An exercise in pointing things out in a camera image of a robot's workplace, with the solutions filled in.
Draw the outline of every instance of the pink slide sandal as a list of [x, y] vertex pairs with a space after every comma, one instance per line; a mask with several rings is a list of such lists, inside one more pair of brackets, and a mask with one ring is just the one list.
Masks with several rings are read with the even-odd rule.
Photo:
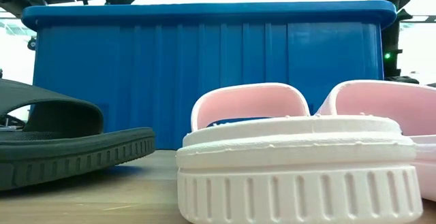
[[417, 144], [423, 198], [436, 201], [436, 88], [401, 82], [354, 80], [332, 89], [320, 114], [372, 114], [395, 120]]
[[[208, 127], [232, 118], [262, 119]], [[191, 127], [177, 185], [192, 223], [386, 224], [422, 214], [415, 144], [389, 118], [310, 116], [299, 91], [266, 83], [203, 95]]]

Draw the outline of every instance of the wooden floor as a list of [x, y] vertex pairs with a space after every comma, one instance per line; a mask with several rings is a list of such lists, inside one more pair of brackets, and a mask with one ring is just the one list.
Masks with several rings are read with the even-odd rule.
[[[179, 224], [174, 151], [37, 187], [0, 193], [0, 224]], [[436, 223], [424, 201], [415, 223]]]

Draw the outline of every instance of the blue storage container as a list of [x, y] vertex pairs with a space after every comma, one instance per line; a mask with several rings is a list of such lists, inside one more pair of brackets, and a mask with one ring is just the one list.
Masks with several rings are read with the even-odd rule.
[[151, 126], [177, 149], [196, 99], [283, 82], [316, 111], [346, 80], [382, 79], [387, 1], [29, 7], [34, 84], [97, 104], [105, 130]]

